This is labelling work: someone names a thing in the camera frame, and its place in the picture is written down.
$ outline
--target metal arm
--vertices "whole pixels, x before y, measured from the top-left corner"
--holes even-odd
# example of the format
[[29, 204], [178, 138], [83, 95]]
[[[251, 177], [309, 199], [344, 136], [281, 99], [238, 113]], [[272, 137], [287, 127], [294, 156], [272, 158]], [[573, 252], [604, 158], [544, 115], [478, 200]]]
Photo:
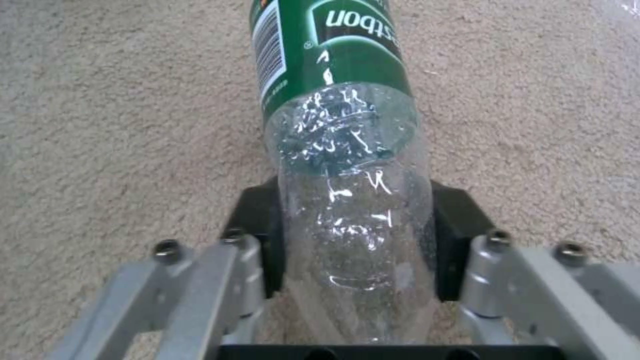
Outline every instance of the metal arm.
[[[637, 335], [640, 325], [634, 319], [640, 309], [640, 288], [630, 282], [640, 279], [637, 268], [625, 267], [625, 276], [619, 277], [609, 271], [610, 265], [586, 266], [578, 261], [584, 257], [578, 257], [578, 250], [583, 250], [577, 244], [560, 244], [573, 248], [573, 253], [555, 251], [554, 258], [545, 249], [494, 243], [489, 234], [478, 236], [471, 245], [461, 315], [474, 341], [512, 343], [503, 321], [509, 318], [521, 343], [558, 346], [568, 359], [640, 359], [640, 348], [630, 336], [632, 331]], [[608, 306], [601, 307], [590, 288], [597, 289]], [[616, 305], [626, 305], [630, 318], [625, 319], [620, 306], [611, 306], [614, 297]], [[627, 322], [628, 330], [620, 322]]]
[[263, 301], [253, 236], [217, 241], [197, 261], [161, 242], [153, 259], [113, 276], [48, 359], [121, 359], [137, 333], [156, 330], [164, 330], [156, 359], [204, 359], [221, 343], [251, 343]]

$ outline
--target screw hole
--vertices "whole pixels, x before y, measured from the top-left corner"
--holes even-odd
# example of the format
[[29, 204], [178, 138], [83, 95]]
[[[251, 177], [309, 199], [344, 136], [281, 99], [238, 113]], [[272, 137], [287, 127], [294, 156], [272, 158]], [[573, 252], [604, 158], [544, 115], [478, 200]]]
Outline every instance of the screw hole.
[[451, 350], [444, 360], [480, 360], [480, 357], [473, 351], [465, 348]]
[[579, 254], [582, 254], [584, 252], [584, 247], [576, 243], [565, 243], [564, 248], [570, 252], [576, 252]]
[[338, 357], [327, 348], [317, 348], [311, 350], [311, 352], [305, 356], [305, 360], [338, 360]]
[[167, 239], [154, 246], [154, 257], [162, 263], [175, 263], [180, 259], [180, 256], [180, 243], [178, 240]]

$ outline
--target black plastic bracket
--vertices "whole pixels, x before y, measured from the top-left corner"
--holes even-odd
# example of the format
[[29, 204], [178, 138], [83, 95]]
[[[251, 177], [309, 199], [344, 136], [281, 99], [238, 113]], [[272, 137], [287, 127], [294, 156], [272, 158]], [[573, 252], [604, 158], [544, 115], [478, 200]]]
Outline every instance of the black plastic bracket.
[[431, 185], [436, 222], [436, 294], [442, 302], [457, 301], [471, 240], [494, 225], [466, 191], [435, 181]]
[[264, 290], [268, 299], [282, 287], [285, 272], [285, 243], [278, 178], [243, 190], [221, 238], [251, 234], [260, 241]]
[[[435, 218], [436, 294], [440, 301], [460, 298], [471, 240], [493, 228], [491, 220], [464, 190], [431, 182]], [[267, 298], [282, 287], [286, 266], [286, 244], [282, 225], [282, 207], [278, 179], [245, 189], [221, 236], [238, 232], [255, 236], [262, 245]], [[433, 246], [424, 246], [425, 259], [431, 259]]]
[[217, 360], [563, 360], [564, 355], [546, 345], [386, 346], [350, 345], [227, 345]]

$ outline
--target robotic claw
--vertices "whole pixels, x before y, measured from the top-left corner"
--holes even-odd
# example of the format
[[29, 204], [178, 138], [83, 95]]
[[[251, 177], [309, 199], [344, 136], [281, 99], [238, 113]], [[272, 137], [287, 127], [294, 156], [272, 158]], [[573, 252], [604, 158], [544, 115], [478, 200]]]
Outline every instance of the robotic claw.
[[638, 267], [590, 265], [576, 243], [518, 247], [463, 190], [433, 191], [436, 292], [459, 302], [476, 345], [252, 345], [285, 271], [273, 178], [242, 193], [221, 241], [199, 258], [165, 240], [119, 269], [48, 359], [121, 359], [137, 333], [158, 330], [157, 360], [640, 359]]

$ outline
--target bottle label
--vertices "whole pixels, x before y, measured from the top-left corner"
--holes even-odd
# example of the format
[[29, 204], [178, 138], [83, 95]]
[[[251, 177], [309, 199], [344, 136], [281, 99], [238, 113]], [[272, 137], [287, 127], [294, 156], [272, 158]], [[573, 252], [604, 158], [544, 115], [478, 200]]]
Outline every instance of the bottle label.
[[250, 24], [265, 120], [285, 102], [339, 83], [411, 95], [387, 0], [255, 0]]

